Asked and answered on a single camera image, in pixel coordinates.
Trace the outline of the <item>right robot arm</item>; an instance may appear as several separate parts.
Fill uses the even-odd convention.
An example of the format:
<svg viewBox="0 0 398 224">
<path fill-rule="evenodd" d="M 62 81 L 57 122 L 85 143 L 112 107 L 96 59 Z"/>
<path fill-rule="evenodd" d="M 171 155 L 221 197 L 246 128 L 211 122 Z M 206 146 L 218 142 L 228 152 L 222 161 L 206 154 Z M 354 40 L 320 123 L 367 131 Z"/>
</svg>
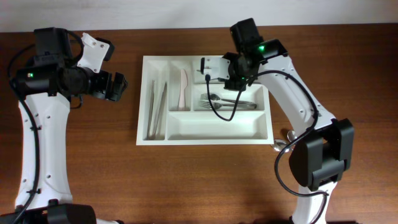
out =
<svg viewBox="0 0 398 224">
<path fill-rule="evenodd" d="M 254 82 L 264 85 L 290 121 L 297 138 L 280 150 L 274 162 L 281 186 L 297 197 L 290 223 L 326 223 L 331 193 L 351 166 L 354 127 L 338 120 L 314 97 L 298 75 L 288 51 L 277 39 L 264 40 L 254 19 L 239 21 L 229 29 L 237 52 L 227 53 L 224 87 L 245 91 Z M 290 170 L 299 184 L 294 191 L 279 174 L 279 162 L 291 149 Z"/>
</svg>

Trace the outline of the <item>large steel spoon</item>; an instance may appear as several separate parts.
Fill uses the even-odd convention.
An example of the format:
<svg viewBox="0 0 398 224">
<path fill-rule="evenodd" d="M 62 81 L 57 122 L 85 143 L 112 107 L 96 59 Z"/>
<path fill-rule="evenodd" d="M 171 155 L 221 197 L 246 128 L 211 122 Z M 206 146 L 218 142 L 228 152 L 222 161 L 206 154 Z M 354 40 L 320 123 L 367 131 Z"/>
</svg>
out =
<svg viewBox="0 0 398 224">
<path fill-rule="evenodd" d="M 287 133 L 287 139 L 292 142 L 293 140 L 295 140 L 297 137 L 295 135 L 295 131 L 294 130 L 290 130 Z"/>
<path fill-rule="evenodd" d="M 283 140 L 283 139 L 275 139 L 274 143 L 271 144 L 271 148 L 273 148 L 273 150 L 280 152 L 283 148 L 285 148 L 287 145 L 289 144 L 288 141 Z"/>
</svg>

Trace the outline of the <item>steel fork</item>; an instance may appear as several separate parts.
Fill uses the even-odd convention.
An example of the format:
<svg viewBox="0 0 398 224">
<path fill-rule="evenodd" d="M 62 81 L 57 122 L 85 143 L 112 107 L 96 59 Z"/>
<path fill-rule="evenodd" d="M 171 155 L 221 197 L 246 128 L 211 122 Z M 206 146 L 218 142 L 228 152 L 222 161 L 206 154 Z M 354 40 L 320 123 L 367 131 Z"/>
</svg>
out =
<svg viewBox="0 0 398 224">
<path fill-rule="evenodd" d="M 217 102 L 209 102 L 209 101 L 199 101 L 199 105 L 204 108 L 214 108 L 216 110 L 221 108 L 234 108 L 234 103 L 217 103 Z M 257 104 L 237 104 L 237 108 L 241 109 L 256 109 Z"/>
<path fill-rule="evenodd" d="M 200 95 L 200 99 L 201 100 L 207 100 L 208 99 L 208 95 L 206 93 L 203 93 Z M 221 98 L 220 96 L 218 96 L 215 93 L 210 93 L 210 100 L 213 101 L 225 101 L 225 102 L 230 102 L 230 103 L 235 103 L 236 100 L 229 100 L 226 98 Z M 238 104 L 240 105 L 248 105 L 248 104 L 253 104 L 253 102 L 251 101 L 238 101 Z"/>
</svg>

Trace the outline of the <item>pink plastic knife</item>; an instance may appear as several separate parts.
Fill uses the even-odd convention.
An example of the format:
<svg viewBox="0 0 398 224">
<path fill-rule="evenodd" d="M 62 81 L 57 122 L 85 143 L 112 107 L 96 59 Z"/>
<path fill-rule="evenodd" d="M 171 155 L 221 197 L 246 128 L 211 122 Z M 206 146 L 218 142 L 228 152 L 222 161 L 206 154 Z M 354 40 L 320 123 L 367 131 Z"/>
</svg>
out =
<svg viewBox="0 0 398 224">
<path fill-rule="evenodd" d="M 185 90 L 188 86 L 188 77 L 185 69 L 181 69 L 180 71 L 180 91 L 179 91 L 179 99 L 178 99 L 178 110 L 184 111 L 186 102 L 185 102 Z"/>
</svg>

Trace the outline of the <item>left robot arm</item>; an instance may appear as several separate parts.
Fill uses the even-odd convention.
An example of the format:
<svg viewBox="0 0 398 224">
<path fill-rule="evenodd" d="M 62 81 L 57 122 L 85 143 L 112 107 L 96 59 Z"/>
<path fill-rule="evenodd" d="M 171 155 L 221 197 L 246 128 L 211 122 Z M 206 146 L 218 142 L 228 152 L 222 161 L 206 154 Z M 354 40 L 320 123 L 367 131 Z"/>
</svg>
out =
<svg viewBox="0 0 398 224">
<path fill-rule="evenodd" d="M 34 31 L 35 54 L 7 74 L 23 127 L 22 174 L 14 211 L 2 223 L 99 223 L 89 205 L 73 202 L 67 176 L 66 130 L 73 98 L 118 101 L 121 73 L 104 71 L 114 45 L 56 27 Z"/>
</svg>

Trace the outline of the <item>long steel tongs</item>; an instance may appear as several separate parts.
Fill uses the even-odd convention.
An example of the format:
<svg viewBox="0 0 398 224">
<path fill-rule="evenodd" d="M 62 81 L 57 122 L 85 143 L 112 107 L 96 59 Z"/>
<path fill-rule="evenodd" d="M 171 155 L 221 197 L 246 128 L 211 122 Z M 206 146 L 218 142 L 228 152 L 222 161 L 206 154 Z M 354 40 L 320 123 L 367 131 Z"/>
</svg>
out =
<svg viewBox="0 0 398 224">
<path fill-rule="evenodd" d="M 166 89 L 166 81 L 158 81 L 154 85 L 154 100 L 152 103 L 152 114 L 149 121 L 148 127 L 148 139 L 153 140 L 155 139 L 157 127 L 159 123 L 159 116 L 160 116 L 160 109 L 163 99 L 163 94 Z"/>
</svg>

